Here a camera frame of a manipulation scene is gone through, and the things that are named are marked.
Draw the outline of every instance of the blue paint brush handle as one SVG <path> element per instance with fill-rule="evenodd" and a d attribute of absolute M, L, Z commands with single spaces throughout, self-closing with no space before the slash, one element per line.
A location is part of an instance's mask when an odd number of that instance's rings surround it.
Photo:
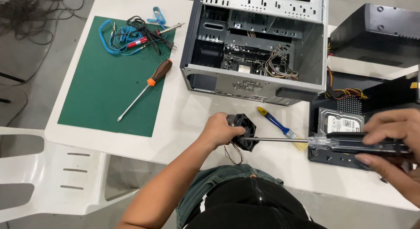
<path fill-rule="evenodd" d="M 266 119 L 268 119 L 272 124 L 276 125 L 278 128 L 281 129 L 283 134 L 287 134 L 288 131 L 290 131 L 289 128 L 284 127 L 277 119 L 275 119 L 270 113 L 267 112 L 267 114 L 264 115 Z"/>

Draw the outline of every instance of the denim shorts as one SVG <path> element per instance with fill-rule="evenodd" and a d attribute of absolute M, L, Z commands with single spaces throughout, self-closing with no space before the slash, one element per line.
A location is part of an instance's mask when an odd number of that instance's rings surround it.
<path fill-rule="evenodd" d="M 249 177 L 252 174 L 283 187 L 281 179 L 276 179 L 261 170 L 252 168 L 248 164 L 224 165 L 200 171 L 176 207 L 176 228 L 182 229 L 181 227 L 185 224 L 194 207 L 215 185 L 233 178 Z"/>

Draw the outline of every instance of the black shirt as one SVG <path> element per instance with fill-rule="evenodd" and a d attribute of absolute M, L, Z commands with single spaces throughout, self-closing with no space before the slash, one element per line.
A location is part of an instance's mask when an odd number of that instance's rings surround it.
<path fill-rule="evenodd" d="M 207 193 L 202 213 L 200 204 L 188 216 L 186 229 L 325 229 L 286 189 L 261 178 L 222 182 Z"/>

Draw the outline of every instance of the person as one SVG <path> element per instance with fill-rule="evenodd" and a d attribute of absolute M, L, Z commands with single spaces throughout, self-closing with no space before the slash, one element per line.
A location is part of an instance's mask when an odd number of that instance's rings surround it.
<path fill-rule="evenodd" d="M 161 228 L 174 209 L 178 229 L 281 228 L 321 229 L 283 181 L 247 164 L 199 171 L 218 146 L 244 134 L 227 124 L 226 113 L 209 117 L 198 139 L 147 183 L 124 212 L 116 228 Z M 386 137 L 402 139 L 420 162 L 420 112 L 390 110 L 375 114 L 365 125 L 365 144 Z M 398 159 L 359 154 L 407 200 L 420 206 L 420 168 L 405 172 Z"/>

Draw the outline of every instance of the green cutting mat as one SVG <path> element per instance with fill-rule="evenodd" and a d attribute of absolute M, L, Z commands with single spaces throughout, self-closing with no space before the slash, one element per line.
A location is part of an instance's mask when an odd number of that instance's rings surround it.
<path fill-rule="evenodd" d="M 98 28 L 106 20 L 98 16 L 93 19 L 58 123 L 151 137 L 164 77 L 143 93 L 121 121 L 117 119 L 147 86 L 147 79 L 169 58 L 171 51 L 159 43 L 160 56 L 152 45 L 134 55 L 112 55 L 104 49 L 98 34 Z M 126 25 L 123 20 L 111 21 L 118 28 Z M 111 27 L 108 24 L 102 30 L 107 43 Z M 154 31 L 161 27 L 148 24 L 148 28 Z M 166 39 L 173 42 L 174 35 L 175 31 L 170 31 Z"/>

